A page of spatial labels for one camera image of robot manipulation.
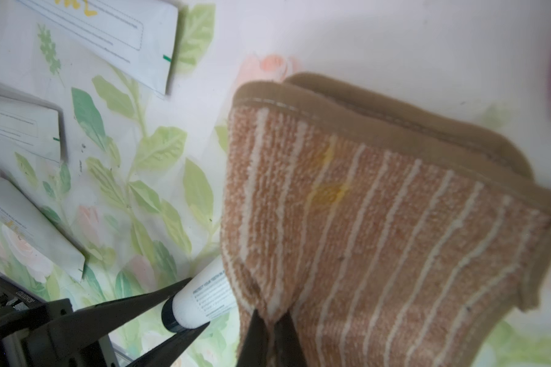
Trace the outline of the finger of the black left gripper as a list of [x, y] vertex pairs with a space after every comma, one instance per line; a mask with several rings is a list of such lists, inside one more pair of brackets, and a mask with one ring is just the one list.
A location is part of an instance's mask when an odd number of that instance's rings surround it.
[[167, 367], [171, 366], [197, 338], [210, 326], [206, 323], [196, 329], [176, 333], [145, 355], [135, 359], [128, 367]]

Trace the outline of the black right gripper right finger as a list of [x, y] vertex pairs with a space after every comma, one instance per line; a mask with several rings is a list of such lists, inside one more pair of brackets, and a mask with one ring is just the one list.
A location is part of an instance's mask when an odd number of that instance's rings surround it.
[[275, 362], [278, 367], [307, 367], [292, 316], [285, 313], [274, 326]]

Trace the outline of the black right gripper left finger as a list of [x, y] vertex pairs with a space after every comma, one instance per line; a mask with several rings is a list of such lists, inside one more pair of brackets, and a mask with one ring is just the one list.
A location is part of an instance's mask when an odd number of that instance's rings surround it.
[[269, 325], [258, 310], [254, 310], [236, 367], [266, 367], [272, 339], [270, 334]]

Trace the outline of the white tube dark blue cap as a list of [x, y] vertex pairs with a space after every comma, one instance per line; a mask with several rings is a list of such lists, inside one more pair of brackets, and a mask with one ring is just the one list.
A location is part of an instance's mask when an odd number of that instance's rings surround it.
[[161, 318], [168, 331], [180, 333], [197, 329], [236, 306], [223, 260], [217, 257], [165, 302]]

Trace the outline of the brown striped towel cloth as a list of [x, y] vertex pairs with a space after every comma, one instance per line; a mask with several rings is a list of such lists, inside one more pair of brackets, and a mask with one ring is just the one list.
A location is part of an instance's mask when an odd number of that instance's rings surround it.
[[551, 190], [505, 137], [313, 73], [238, 88], [220, 244], [242, 347], [308, 366], [470, 366], [551, 265]]

